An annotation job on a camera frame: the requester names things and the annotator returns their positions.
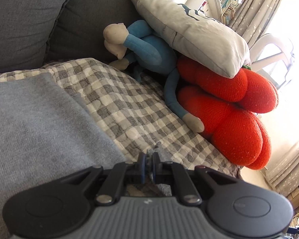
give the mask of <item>gray backrest cushion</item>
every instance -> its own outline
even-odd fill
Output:
[[[50,39],[46,61],[116,58],[104,47],[103,30],[112,23],[129,26],[141,19],[131,0],[69,0]]]
[[[0,72],[42,66],[45,44],[66,0],[0,0]]]

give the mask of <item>beige curtain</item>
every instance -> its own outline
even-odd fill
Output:
[[[242,36],[249,48],[268,26],[281,0],[245,0],[229,27]]]
[[[299,142],[281,159],[266,171],[266,178],[278,193],[288,196],[299,186]]]

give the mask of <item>plush toy foot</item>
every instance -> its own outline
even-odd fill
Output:
[[[111,63],[109,63],[109,66],[112,66],[116,68],[117,70],[123,71],[125,70],[129,65],[129,61],[126,58],[115,60]]]
[[[190,113],[184,115],[183,121],[194,132],[201,133],[205,130],[203,122]]]
[[[122,59],[125,56],[127,48],[122,44],[110,44],[105,40],[104,46],[111,54],[115,55],[117,59]]]
[[[104,39],[111,44],[123,44],[128,34],[124,23],[110,24],[103,31]]]

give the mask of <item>white chair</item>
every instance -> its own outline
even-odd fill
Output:
[[[278,54],[257,60],[261,53],[264,51],[265,47],[268,44],[276,45],[281,51]],[[252,62],[251,69],[252,71],[258,72],[262,76],[269,79],[277,89],[285,86],[288,82],[291,81],[292,75],[290,70],[295,63],[295,55],[293,53],[293,45],[291,52],[288,51],[286,45],[280,38],[273,36],[272,34],[265,34],[261,36],[255,44],[250,48],[250,59]],[[264,67],[282,60],[287,68],[287,73],[284,76],[284,81],[281,84],[278,84],[266,71],[263,70]]]

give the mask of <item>plaid quilt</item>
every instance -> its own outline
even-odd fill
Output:
[[[165,105],[163,87],[142,75],[141,83],[92,58],[50,63],[35,70],[0,74],[0,82],[49,72],[63,89],[81,94],[99,127],[126,157],[136,160],[158,142],[174,162],[188,169],[203,164],[238,177],[230,163],[202,136],[183,123]]]

